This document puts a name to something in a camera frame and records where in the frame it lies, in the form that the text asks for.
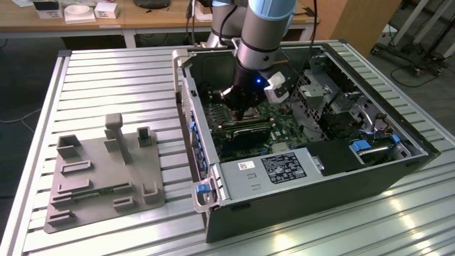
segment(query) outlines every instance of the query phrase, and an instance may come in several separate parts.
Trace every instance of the circuit board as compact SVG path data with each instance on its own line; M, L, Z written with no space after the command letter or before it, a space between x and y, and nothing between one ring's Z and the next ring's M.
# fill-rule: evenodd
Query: circuit board
M224 104L205 105L204 114L221 163L295 149L308 142L284 103L263 102L245 111L240 121ZM244 134L233 144L245 131L253 133Z

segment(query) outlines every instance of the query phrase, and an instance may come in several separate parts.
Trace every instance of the gray floor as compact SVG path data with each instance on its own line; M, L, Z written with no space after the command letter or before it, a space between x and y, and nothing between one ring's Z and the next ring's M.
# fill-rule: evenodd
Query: gray floor
M412 9L399 10L394 15L392 24L402 26L411 11ZM410 29L411 34L427 18L428 16L426 14L420 14ZM427 40L422 43L424 47L428 47L432 38L436 37L443 26L444 24L442 22L435 25L431 33L426 37ZM144 38L143 46L160 44L163 39L163 35ZM181 35L169 35L164 45L179 45L181 39ZM438 48L439 52L444 52L454 42L455 31L452 30L440 48ZM11 39L7 47L0 50L1 120L16 119L40 108L59 50L64 50L64 43L59 38ZM395 68L408 64L386 52L382 52L376 56L370 56L368 60L387 75L390 75L390 72ZM447 130L455 134L455 88L452 82L455 79L455 60L448 59L448 62L452 66L450 70L442 73L436 80L419 88L407 88L403 86L400 88ZM416 85L432 78L432 76L423 74L416 78L408 74L407 70L400 70L396 72L396 78L402 83ZM32 128L36 126L37 118L39 114L35 114L25 120ZM15 195L32 137L32 133L21 123L0 124L0 198ZM11 204L12 199L0 199L0 237Z

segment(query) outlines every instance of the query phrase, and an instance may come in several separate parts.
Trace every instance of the white sticker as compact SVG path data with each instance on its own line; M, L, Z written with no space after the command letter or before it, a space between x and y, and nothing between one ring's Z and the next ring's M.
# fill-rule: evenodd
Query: white sticker
M239 163L239 169L240 169L240 171L241 171L241 170L251 169L251 168L253 168L253 167L255 167L253 161L248 161L248 162Z
M100 25L100 28L121 28L120 25Z

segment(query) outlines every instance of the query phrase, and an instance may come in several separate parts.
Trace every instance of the metal table surface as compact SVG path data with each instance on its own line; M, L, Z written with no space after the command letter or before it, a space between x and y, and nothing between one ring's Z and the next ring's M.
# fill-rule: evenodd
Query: metal table surface
M348 45L327 42L442 151L423 170L379 196L207 244L172 92L177 47L75 51L56 62L0 255L454 255L454 136ZM167 204L45 234L57 137L103 137L103 115L119 111L124 132L156 131Z

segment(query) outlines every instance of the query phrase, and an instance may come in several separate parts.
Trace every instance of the wooden cabinet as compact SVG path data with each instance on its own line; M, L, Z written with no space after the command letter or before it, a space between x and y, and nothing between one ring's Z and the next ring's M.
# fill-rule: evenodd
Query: wooden cabinet
M312 0L300 0L312 10ZM402 0L317 0L316 40L345 39L367 56Z

